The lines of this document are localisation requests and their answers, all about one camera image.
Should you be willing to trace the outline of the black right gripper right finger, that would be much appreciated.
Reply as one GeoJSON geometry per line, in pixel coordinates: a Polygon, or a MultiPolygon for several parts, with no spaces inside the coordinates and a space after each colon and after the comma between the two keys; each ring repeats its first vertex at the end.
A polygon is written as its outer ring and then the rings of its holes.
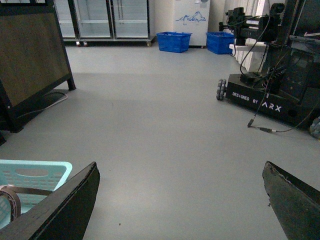
{"type": "Polygon", "coordinates": [[[267,161],[264,189],[288,240],[320,238],[320,191],[267,161]]]}

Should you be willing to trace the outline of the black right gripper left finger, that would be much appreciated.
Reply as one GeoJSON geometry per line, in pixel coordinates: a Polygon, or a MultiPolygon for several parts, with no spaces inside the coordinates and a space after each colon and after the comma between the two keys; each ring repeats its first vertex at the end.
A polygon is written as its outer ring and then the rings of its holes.
{"type": "Polygon", "coordinates": [[[100,184],[90,163],[40,203],[0,230],[2,240],[82,240],[100,184]]]}

